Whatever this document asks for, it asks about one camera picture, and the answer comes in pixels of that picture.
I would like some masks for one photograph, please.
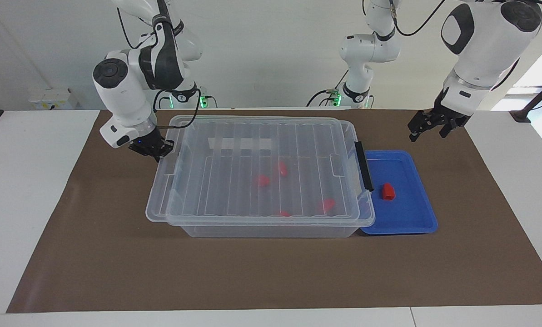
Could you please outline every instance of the green indicator light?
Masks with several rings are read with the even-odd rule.
[[[208,106],[208,101],[206,101],[205,97],[200,97],[200,106],[202,108],[206,108]]]
[[[333,106],[339,106],[342,103],[342,96],[338,95],[338,97],[333,101]]]

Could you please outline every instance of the white wall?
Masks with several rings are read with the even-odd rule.
[[[406,0],[400,28],[412,31],[438,0]],[[190,63],[196,80],[219,105],[301,106],[316,91],[333,87],[345,72],[338,54],[346,35],[370,33],[359,0],[176,0],[186,26],[205,45],[204,56]],[[448,1],[415,37],[403,37],[400,58],[373,64],[375,106],[429,108],[456,56],[439,36]],[[15,56],[0,45],[0,104],[28,108],[27,89],[50,84],[70,87],[86,108],[100,108],[90,73],[109,50],[127,48],[109,0],[0,0],[0,23],[16,43]],[[129,35],[146,31],[125,18]],[[490,109],[542,53],[542,31],[505,85],[483,103]],[[11,90],[16,94],[11,97]]]

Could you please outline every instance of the white table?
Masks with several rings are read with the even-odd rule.
[[[0,120],[0,325],[542,326],[542,306],[5,315],[97,114],[12,111]],[[467,129],[542,259],[542,140],[507,113],[477,112]]]

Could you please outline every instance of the electrical outlet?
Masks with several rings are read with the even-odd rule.
[[[28,102],[35,110],[74,110],[78,101],[67,89],[45,89],[30,95]]]

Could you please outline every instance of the lid handle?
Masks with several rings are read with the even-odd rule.
[[[372,176],[370,175],[370,168],[368,168],[368,161],[366,159],[366,151],[362,142],[356,142],[356,153],[358,153],[358,161],[360,163],[360,172],[362,173],[362,180],[364,181],[364,188],[373,192],[374,184],[372,182]]]

